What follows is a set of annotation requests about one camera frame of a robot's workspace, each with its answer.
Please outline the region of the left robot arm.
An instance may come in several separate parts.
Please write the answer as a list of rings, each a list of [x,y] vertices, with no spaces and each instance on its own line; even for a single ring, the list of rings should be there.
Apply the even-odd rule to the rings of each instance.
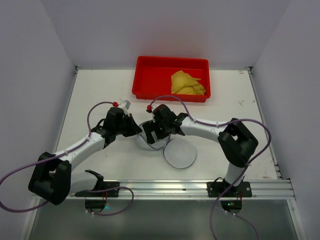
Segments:
[[[101,174],[85,170],[75,176],[73,170],[113,143],[117,136],[131,137],[141,131],[128,107],[111,107],[103,124],[92,128],[82,140],[62,151],[43,153],[34,168],[28,190],[54,205],[61,204],[69,194],[101,193],[106,186]]]

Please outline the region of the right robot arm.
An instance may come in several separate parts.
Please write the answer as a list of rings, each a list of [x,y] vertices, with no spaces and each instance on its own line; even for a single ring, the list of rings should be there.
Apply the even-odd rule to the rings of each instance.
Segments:
[[[243,182],[244,171],[259,142],[240,119],[205,122],[196,120],[187,112],[176,115],[165,104],[149,105],[147,112],[152,114],[152,120],[144,122],[141,128],[142,139],[148,147],[163,144],[171,135],[195,136],[217,142],[229,162],[224,185],[233,189]]]

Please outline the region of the white mesh laundry bag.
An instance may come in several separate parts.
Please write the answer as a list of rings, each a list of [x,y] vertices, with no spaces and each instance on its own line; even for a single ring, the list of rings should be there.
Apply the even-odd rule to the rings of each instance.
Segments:
[[[188,140],[172,138],[170,135],[164,139],[156,140],[155,143],[147,142],[147,135],[143,129],[143,123],[139,125],[142,130],[136,135],[139,147],[147,151],[161,151],[166,162],[175,169],[182,170],[191,167],[196,159],[198,151]]]

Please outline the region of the yellow bra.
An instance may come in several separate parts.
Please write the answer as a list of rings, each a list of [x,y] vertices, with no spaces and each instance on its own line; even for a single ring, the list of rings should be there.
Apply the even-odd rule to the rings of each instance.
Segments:
[[[183,70],[177,71],[171,76],[171,94],[204,96],[206,90],[200,80]]]

